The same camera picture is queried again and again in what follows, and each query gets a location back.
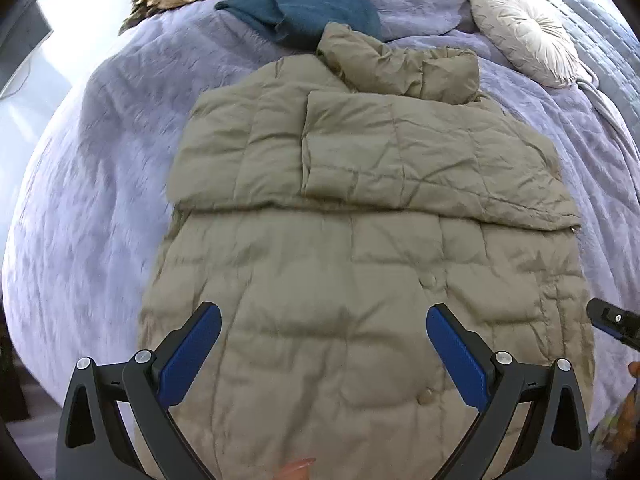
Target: white pleated pillow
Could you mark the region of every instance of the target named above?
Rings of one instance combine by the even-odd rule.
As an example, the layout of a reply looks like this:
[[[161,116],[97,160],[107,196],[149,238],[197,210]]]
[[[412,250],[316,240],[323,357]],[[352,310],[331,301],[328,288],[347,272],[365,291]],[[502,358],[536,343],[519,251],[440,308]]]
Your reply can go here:
[[[578,53],[545,0],[471,0],[471,12],[482,33],[533,81],[563,88],[578,77]]]

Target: lavender blanket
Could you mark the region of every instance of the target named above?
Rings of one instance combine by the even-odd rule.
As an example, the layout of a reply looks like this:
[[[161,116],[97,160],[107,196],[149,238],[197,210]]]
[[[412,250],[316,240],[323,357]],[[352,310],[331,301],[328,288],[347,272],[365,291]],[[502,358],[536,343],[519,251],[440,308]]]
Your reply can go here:
[[[578,232],[594,294],[638,311],[640,204],[614,133],[576,88],[545,91],[474,32],[466,0],[371,0],[393,46],[467,46],[481,86],[556,144],[582,213]],[[62,402],[76,360],[128,360],[170,207],[164,185],[198,95],[293,54],[260,38],[216,0],[128,30],[120,50],[67,97],[28,166],[2,268],[15,347]],[[592,423],[632,385],[631,352],[596,333]]]

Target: quilted jacket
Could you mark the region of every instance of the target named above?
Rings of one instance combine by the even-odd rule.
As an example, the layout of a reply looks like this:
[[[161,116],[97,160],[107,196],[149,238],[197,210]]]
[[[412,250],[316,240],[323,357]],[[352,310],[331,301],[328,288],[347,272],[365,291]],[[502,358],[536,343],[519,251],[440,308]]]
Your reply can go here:
[[[425,334],[435,303],[521,362],[569,359],[588,406],[575,203],[552,142],[478,87],[470,51],[393,50],[329,24],[317,56],[198,99],[140,344],[220,307],[172,409],[217,478],[305,457],[317,480],[430,478],[476,414]]]

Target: folded teal clothing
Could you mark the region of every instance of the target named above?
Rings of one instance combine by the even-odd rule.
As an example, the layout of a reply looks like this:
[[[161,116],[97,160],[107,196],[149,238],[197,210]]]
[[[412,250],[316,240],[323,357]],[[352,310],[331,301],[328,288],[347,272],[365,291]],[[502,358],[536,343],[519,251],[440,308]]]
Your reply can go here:
[[[225,0],[216,9],[290,48],[315,50],[329,22],[381,39],[378,10],[369,0]]]

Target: jacket button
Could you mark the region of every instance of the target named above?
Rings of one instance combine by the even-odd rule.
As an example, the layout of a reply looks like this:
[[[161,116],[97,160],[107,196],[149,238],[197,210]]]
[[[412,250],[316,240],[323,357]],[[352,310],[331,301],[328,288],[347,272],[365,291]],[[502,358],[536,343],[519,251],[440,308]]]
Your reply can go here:
[[[422,288],[432,288],[436,286],[436,283],[438,283],[438,280],[433,274],[425,274],[424,276],[420,276],[419,281],[422,285]]]
[[[418,395],[418,404],[431,404],[433,402],[433,390],[431,388],[425,388]]]

